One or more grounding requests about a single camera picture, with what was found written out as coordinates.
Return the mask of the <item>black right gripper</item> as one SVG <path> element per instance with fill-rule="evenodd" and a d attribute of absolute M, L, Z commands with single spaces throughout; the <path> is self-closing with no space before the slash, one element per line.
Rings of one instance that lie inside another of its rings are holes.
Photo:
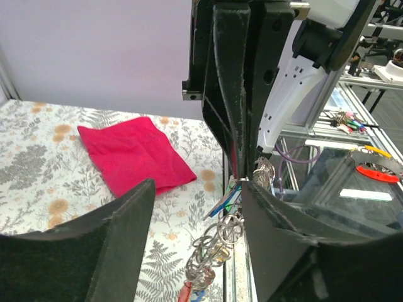
<path fill-rule="evenodd" d="M 204 120 L 230 160 L 236 179 L 252 175 L 259 124 L 289 29 L 294 20 L 305 20 L 309 10 L 307 1 L 192 3 L 189 76 L 182 82 L 183 100 L 204 98 Z"/>

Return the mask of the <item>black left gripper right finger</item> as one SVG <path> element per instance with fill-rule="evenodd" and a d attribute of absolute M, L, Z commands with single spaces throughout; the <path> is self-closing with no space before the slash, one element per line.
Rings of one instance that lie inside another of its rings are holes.
<path fill-rule="evenodd" d="M 366 238 L 302 213 L 255 182 L 242 214 L 258 301 L 401 301 L 402 233 Z"/>

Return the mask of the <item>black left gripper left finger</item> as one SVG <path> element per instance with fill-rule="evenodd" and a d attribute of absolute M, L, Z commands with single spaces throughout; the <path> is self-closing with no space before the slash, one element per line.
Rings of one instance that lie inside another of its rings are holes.
<path fill-rule="evenodd" d="M 133 301 L 156 197 L 145 180 L 46 232 L 1 237 L 2 301 Z"/>

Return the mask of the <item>large keyring with many rings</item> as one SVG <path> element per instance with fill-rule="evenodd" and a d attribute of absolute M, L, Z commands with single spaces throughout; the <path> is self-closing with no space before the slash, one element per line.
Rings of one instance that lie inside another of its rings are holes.
<path fill-rule="evenodd" d="M 266 157 L 259 157 L 254 167 L 251 178 L 230 176 L 224 195 L 235 185 L 241 186 L 242 193 L 242 185 L 250 180 L 269 190 L 275 179 L 275 168 Z M 223 273 L 223 284 L 229 286 L 223 292 L 224 301 L 257 300 L 241 202 L 240 195 L 235 205 L 212 217 L 215 221 L 192 242 L 193 252 L 185 265 L 185 281 L 178 301 L 207 301 L 218 269 L 228 271 Z"/>

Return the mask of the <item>blue key tag with key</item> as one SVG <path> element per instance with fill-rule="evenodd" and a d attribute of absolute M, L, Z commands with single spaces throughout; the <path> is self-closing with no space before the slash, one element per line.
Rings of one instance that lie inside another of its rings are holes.
<path fill-rule="evenodd" d="M 222 210 L 226 209 L 228 206 L 233 206 L 239 199 L 241 195 L 241 186 L 235 185 L 230 188 L 229 191 L 217 202 L 215 206 L 204 216 L 204 220 L 207 218 L 212 218 L 219 214 Z"/>

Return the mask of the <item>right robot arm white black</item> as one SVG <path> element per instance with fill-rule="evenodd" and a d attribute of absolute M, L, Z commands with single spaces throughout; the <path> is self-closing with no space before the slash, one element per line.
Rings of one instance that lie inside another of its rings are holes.
<path fill-rule="evenodd" d="M 185 101 L 236 179 L 252 176 L 308 93 L 349 59 L 375 1 L 193 1 Z"/>

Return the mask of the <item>spare keyring disc with tags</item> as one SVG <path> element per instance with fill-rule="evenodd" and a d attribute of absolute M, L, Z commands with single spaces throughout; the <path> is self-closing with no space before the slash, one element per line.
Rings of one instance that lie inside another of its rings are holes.
<path fill-rule="evenodd" d="M 402 164 L 388 152 L 365 145 L 349 153 L 355 170 L 378 182 L 397 184 L 402 181 Z"/>

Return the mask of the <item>red folded cloth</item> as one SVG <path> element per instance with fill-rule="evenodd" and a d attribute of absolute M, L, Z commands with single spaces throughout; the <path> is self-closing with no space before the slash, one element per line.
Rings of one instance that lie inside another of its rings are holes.
<path fill-rule="evenodd" d="M 154 180 L 157 195 L 197 179 L 149 117 L 102 129 L 78 126 L 77 130 L 89 158 L 116 197 L 146 179 Z"/>

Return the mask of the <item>bunch of coloured key tags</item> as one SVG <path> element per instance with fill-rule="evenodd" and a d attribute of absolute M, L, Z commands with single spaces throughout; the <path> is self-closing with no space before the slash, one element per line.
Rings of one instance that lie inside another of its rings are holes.
<path fill-rule="evenodd" d="M 379 128 L 378 125 L 367 123 L 360 119 L 352 111 L 324 110 L 322 115 L 331 127 L 348 135 L 353 133 L 363 135 L 367 133 L 369 129 Z"/>

